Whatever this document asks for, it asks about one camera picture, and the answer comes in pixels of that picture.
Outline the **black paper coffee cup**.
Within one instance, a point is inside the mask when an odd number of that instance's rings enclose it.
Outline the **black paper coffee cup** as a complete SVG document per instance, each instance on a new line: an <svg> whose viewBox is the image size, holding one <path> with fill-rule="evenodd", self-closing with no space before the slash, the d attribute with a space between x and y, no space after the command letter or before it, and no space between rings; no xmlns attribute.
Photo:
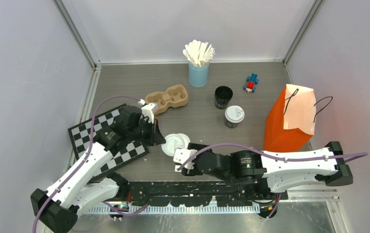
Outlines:
<svg viewBox="0 0 370 233"><path fill-rule="evenodd" d="M231 119L227 119L225 118L225 124L228 128L235 128L237 127L237 125L241 122L242 120L231 120Z"/></svg>

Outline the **white plastic cup lid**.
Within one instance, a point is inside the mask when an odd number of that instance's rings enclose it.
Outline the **white plastic cup lid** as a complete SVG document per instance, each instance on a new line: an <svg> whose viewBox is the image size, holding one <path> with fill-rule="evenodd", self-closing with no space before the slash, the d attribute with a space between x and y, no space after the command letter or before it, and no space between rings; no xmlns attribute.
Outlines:
<svg viewBox="0 0 370 233"><path fill-rule="evenodd" d="M240 106L232 105L225 110L225 118L231 123L240 123L244 117L245 112Z"/></svg>

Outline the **stack of white lids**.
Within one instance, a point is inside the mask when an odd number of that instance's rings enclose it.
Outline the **stack of white lids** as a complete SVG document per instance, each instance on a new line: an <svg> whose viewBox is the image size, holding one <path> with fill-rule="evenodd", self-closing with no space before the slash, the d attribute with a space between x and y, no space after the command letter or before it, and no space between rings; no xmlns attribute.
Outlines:
<svg viewBox="0 0 370 233"><path fill-rule="evenodd" d="M186 135L186 134L183 134L183 133L177 133L177 135L183 140L184 142L184 145L183 145L183 148L184 149L187 149L188 148L188 144L190 143L190 138Z"/></svg>

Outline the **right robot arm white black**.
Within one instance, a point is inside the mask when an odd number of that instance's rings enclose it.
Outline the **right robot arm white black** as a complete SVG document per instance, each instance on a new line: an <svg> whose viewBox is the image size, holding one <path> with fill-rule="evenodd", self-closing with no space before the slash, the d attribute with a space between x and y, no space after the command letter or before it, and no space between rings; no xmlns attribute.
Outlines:
<svg viewBox="0 0 370 233"><path fill-rule="evenodd" d="M275 193L305 184L326 186L353 184L338 141L324 148L302 152L255 151L242 147L230 155L214 153L212 146L175 150L173 161L184 176L209 175L231 184L257 184L257 195L269 199Z"/></svg>

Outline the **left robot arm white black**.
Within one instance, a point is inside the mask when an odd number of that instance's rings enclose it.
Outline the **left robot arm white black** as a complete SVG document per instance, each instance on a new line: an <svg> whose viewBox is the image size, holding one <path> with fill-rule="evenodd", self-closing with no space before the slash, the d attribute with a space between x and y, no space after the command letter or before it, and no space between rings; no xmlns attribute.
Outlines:
<svg viewBox="0 0 370 233"><path fill-rule="evenodd" d="M124 200L129 194L128 181L117 173L107 175L99 183L90 183L96 171L133 141L146 146L165 143L154 118L155 103L143 107L124 106L111 125L96 131L83 156L46 190L31 194L35 214L33 231L38 222L54 233L67 233L80 215L105 200Z"/></svg>

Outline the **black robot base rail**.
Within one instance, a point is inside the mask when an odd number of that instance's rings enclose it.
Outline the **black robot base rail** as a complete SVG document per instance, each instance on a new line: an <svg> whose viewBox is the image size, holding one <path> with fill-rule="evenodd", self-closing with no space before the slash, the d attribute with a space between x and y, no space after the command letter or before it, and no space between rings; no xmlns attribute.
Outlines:
<svg viewBox="0 0 370 233"><path fill-rule="evenodd" d="M178 207L207 206L216 201L218 207L249 206L269 202L278 196L271 193L266 180L253 184L227 184L224 182L128 182L110 201L129 201L135 206Z"/></svg>

